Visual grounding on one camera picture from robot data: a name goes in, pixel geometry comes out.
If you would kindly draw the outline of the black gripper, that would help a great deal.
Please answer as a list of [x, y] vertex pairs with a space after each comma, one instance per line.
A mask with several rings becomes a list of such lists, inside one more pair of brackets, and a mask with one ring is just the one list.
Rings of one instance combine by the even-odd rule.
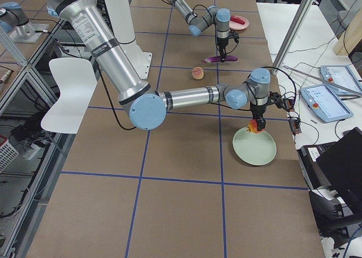
[[239, 34], [235, 31], [231, 32], [219, 32], [216, 31], [216, 46], [220, 54], [220, 61], [224, 62], [227, 56], [226, 46], [229, 44], [229, 40], [239, 42]]
[[265, 129], [266, 122], [263, 118], [263, 114], [266, 112], [266, 108], [270, 105], [275, 105], [279, 109], [285, 111], [290, 110], [291, 105], [288, 103], [288, 99], [283, 98], [278, 92], [269, 92], [264, 98], [256, 98], [250, 101], [250, 110], [252, 118], [256, 120], [257, 132], [261, 132]]

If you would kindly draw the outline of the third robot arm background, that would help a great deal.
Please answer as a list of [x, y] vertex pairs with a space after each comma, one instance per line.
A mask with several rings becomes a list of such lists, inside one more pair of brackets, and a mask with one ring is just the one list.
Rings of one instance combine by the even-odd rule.
[[16, 2], [1, 4], [1, 28], [15, 43], [34, 44], [47, 24], [34, 24]]

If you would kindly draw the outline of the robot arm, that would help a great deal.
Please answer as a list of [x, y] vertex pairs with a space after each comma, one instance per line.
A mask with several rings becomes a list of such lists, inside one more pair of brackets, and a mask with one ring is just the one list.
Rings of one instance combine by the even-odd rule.
[[[160, 126], [172, 109], [226, 102], [238, 110], [249, 105], [255, 129], [265, 128], [264, 112], [270, 105], [284, 109], [279, 93], [271, 92], [270, 72], [258, 68], [240, 86], [218, 84], [180, 91], [158, 92], [140, 78], [118, 40], [97, 10], [97, 0], [49, 0], [54, 12], [68, 21], [92, 57], [105, 71], [118, 91], [120, 105], [134, 127], [153, 130]], [[80, 58], [57, 58], [49, 63], [51, 73], [60, 90], [57, 102], [48, 110], [41, 127], [50, 132], [75, 134], [96, 87], [90, 62]]]
[[226, 8], [218, 8], [216, 6], [202, 8], [206, 10], [206, 13], [199, 16], [195, 13], [195, 8], [190, 7], [186, 0], [167, 0], [185, 19], [189, 26], [189, 31], [193, 36], [199, 36], [213, 26], [215, 28], [215, 40], [218, 55], [213, 57], [207, 57], [203, 60], [204, 63], [223, 63], [223, 62], [236, 62], [238, 58], [230, 55], [226, 47], [230, 40], [239, 42], [239, 35], [233, 32], [230, 28], [231, 14], [230, 10]]

